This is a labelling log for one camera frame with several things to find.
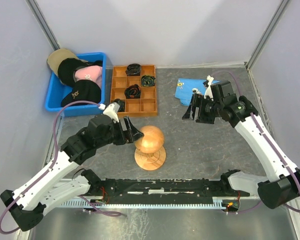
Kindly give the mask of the wooden hat stand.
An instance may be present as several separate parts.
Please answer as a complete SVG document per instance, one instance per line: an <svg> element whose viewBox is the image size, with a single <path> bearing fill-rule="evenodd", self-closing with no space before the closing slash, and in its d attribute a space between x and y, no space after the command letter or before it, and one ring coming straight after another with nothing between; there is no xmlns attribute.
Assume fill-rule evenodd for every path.
<svg viewBox="0 0 300 240"><path fill-rule="evenodd" d="M140 131L143 137L135 142L135 162L146 171L157 170L165 163L167 157L164 134L154 125L143 126Z"/></svg>

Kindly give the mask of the black cap gold letter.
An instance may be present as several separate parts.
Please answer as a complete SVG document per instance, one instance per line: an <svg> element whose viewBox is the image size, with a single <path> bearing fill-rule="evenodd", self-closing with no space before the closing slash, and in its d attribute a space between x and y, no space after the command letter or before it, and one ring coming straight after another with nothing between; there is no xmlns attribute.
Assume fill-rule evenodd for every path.
<svg viewBox="0 0 300 240"><path fill-rule="evenodd" d="M99 104L102 98L101 88L91 80L79 80L74 84L72 91L61 101L61 107L68 104L73 106L88 105L87 102Z"/></svg>

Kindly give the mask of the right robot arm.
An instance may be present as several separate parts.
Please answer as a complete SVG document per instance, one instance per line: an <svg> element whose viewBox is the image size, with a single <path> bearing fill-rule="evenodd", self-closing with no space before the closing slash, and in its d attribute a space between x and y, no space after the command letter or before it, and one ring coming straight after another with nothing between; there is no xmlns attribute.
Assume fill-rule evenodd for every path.
<svg viewBox="0 0 300 240"><path fill-rule="evenodd" d="M184 120L213 124L216 118L229 123L247 142L260 161L265 177L232 170L219 183L226 196L243 191L258 196L270 209L300 198L300 168L289 159L262 122L259 112L247 97L237 96L229 81L213 82L211 76L200 92L193 88ZM300 213L292 206L290 210Z"/></svg>

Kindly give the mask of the pink cap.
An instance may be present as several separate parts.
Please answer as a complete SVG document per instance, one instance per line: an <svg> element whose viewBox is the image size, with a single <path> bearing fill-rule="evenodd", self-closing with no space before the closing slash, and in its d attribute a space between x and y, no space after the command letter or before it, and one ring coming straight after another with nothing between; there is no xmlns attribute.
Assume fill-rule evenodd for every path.
<svg viewBox="0 0 300 240"><path fill-rule="evenodd" d="M77 81L79 80L90 80L97 82L98 78L102 75L103 68L98 65L87 66L77 70L74 77Z"/></svg>

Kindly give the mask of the blue astronaut print cloth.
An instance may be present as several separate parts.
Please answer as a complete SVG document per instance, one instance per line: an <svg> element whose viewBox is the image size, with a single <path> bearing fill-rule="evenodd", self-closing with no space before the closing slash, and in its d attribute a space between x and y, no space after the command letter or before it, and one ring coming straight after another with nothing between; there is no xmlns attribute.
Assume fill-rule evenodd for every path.
<svg viewBox="0 0 300 240"><path fill-rule="evenodd" d="M179 78L174 96L180 100L183 106L188 107L194 93L205 96L207 89L207 86L204 85L205 82L205 79Z"/></svg>

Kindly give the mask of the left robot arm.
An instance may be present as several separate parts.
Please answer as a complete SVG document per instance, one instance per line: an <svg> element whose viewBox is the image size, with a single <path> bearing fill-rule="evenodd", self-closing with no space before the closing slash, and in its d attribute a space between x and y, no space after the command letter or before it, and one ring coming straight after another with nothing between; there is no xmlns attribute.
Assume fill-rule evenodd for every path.
<svg viewBox="0 0 300 240"><path fill-rule="evenodd" d="M16 190L0 194L9 212L21 231L34 228L43 217L57 205L80 195L96 195L101 189L101 179L91 170L56 189L52 187L65 175L76 169L106 145L125 145L139 140L144 134L133 126L125 116L126 130L121 122L105 114L96 115L86 127L70 136L56 152L55 157L31 180Z"/></svg>

